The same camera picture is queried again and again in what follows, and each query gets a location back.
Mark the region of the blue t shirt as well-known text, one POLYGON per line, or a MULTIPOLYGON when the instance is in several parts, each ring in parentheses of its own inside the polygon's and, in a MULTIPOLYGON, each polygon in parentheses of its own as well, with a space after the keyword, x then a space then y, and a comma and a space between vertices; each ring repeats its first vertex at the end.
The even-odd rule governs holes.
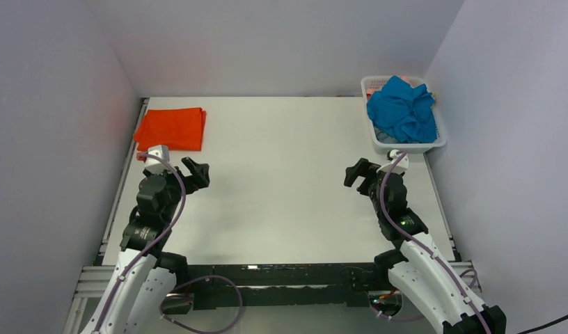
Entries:
POLYGON ((366 112, 374 128, 396 143, 433 143, 438 138, 434 104, 426 84, 409 85, 394 75, 367 94, 366 112))

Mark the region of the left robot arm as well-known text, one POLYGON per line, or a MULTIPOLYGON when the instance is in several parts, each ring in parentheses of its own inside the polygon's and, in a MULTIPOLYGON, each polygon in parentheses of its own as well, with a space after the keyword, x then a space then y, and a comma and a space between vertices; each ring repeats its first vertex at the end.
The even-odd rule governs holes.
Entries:
POLYGON ((187 259, 163 250, 186 197, 210 184, 209 165, 185 157, 184 175, 168 159, 145 155, 145 178, 123 231, 113 275, 83 333, 137 333, 169 292, 189 282, 187 259))

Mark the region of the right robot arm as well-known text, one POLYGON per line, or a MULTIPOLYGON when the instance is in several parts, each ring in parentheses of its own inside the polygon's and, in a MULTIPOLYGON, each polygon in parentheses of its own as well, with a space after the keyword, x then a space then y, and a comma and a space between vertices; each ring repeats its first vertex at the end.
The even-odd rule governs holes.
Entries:
POLYGON ((345 170, 346 187, 363 178, 357 191, 371 200, 383 236, 395 247, 376 256, 375 285, 398 289, 437 333, 504 333, 505 313, 464 282, 409 207, 403 180, 408 167, 406 153, 394 150, 384 165, 361 158, 345 170))

